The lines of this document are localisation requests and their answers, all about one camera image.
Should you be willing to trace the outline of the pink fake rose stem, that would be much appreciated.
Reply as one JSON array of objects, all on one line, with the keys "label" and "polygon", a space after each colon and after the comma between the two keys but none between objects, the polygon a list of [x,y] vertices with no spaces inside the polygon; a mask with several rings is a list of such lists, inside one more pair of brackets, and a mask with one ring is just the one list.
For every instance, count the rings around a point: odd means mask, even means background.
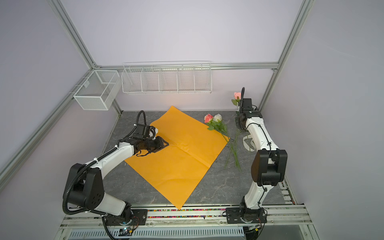
[{"label": "pink fake rose stem", "polygon": [[228,132],[228,126],[227,124],[224,123],[223,117],[220,114],[216,114],[215,116],[212,116],[211,114],[205,115],[204,124],[208,126],[208,130],[210,131],[215,130],[222,135],[222,137],[227,142],[227,145],[230,148],[230,153],[232,153],[234,156],[235,167],[241,170],[241,166],[239,163],[239,155],[238,155],[238,143],[237,143],[240,132],[236,131],[234,137],[231,138]]}]

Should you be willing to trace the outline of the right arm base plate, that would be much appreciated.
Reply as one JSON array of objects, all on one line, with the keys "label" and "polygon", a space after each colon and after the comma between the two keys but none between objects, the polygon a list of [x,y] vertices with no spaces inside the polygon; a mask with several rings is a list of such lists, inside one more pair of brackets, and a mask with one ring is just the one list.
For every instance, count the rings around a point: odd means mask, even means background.
[{"label": "right arm base plate", "polygon": [[264,224],[267,222],[267,211],[241,207],[226,208],[223,212],[228,224]]}]

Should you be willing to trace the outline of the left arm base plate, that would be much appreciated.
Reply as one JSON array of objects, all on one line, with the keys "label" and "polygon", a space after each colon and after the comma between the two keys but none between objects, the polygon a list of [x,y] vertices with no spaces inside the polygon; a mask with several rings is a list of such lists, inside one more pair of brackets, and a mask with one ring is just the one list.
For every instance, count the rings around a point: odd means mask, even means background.
[{"label": "left arm base plate", "polygon": [[148,209],[130,209],[120,216],[107,215],[107,226],[143,226],[146,224]]}]

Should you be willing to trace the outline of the orange wrapping paper sheet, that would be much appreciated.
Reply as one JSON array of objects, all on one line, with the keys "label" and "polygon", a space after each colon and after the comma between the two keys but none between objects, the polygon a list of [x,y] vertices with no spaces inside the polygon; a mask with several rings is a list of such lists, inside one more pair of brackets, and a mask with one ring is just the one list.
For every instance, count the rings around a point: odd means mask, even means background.
[{"label": "orange wrapping paper sheet", "polygon": [[152,122],[169,143],[163,150],[125,160],[177,209],[181,209],[229,138],[175,107]]}]

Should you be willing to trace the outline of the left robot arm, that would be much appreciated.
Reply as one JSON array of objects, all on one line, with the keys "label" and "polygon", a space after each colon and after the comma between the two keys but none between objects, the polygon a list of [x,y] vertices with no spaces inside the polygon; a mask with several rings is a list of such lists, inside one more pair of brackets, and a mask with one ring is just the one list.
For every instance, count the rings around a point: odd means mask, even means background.
[{"label": "left robot arm", "polygon": [[83,212],[113,218],[119,225],[134,219],[131,204],[105,192],[104,178],[120,163],[131,157],[145,157],[168,147],[158,136],[158,129],[147,123],[146,113],[140,111],[134,128],[109,151],[86,164],[74,164],[69,171],[63,193],[62,210],[66,215]]}]

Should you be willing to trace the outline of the white fake rose stem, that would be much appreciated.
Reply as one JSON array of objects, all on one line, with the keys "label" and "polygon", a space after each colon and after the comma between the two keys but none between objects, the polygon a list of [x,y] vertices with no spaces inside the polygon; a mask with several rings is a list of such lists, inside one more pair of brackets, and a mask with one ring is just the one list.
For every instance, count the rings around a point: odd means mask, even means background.
[{"label": "white fake rose stem", "polygon": [[[216,114],[213,117],[212,124],[215,124],[214,129],[222,134],[222,136],[227,136],[229,138],[229,132],[228,132],[228,127],[223,121],[223,117],[220,114]],[[234,142],[234,137],[232,138],[232,141],[230,139],[227,141],[230,147],[230,151],[233,154],[233,142]]]}]

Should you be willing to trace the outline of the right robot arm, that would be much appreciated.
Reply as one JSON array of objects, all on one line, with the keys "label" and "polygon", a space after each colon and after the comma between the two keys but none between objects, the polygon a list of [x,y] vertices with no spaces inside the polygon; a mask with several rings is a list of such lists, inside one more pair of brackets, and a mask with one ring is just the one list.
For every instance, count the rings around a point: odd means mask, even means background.
[{"label": "right robot arm", "polygon": [[240,216],[245,223],[265,223],[267,210],[263,201],[284,180],[288,154],[273,142],[260,110],[252,104],[252,99],[245,98],[245,88],[235,96],[235,101],[238,102],[237,128],[251,138],[251,145],[244,142],[244,147],[256,153],[251,166],[253,182],[240,204]]}]

